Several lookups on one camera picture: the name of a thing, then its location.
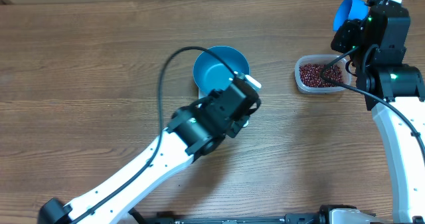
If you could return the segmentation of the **blue plastic scoop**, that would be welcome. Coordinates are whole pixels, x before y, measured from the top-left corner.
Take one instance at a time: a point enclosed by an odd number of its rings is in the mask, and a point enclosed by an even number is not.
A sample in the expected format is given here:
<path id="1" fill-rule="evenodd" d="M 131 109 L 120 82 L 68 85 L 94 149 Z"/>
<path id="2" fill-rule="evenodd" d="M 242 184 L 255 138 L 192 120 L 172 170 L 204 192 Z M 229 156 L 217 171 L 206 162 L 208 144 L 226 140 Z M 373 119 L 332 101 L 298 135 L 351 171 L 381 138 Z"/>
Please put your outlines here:
<path id="1" fill-rule="evenodd" d="M 344 0 L 335 14 L 333 31 L 337 31 L 346 20 L 364 19 L 368 10 L 369 8 L 362 0 Z"/>

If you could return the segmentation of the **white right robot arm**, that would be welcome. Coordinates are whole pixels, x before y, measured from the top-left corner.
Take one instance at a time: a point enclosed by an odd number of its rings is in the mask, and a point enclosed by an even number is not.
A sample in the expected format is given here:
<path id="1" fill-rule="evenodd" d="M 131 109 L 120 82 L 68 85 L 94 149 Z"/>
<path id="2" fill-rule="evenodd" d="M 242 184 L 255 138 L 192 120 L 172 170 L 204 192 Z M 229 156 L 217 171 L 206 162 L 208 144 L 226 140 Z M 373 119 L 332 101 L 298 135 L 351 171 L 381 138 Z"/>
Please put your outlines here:
<path id="1" fill-rule="evenodd" d="M 355 92 L 381 134 L 395 223 L 424 222 L 424 81 L 403 63 L 410 15 L 400 3 L 341 5 L 331 48 L 356 68 Z"/>

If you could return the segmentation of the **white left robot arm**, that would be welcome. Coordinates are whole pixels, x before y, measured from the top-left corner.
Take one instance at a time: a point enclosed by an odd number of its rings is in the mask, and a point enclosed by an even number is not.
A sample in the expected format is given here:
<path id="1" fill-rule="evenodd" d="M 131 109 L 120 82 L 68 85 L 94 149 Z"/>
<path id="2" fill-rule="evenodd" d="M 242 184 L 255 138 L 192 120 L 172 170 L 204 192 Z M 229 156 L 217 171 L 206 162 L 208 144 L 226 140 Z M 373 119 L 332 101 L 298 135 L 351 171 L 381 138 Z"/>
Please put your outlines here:
<path id="1" fill-rule="evenodd" d="M 260 88 L 249 75 L 236 77 L 225 90 L 178 109 L 130 163 L 67 204 L 52 198 L 40 208 L 38 223 L 118 223 L 166 179 L 213 152 L 226 137 L 235 137 L 259 108 Z"/>

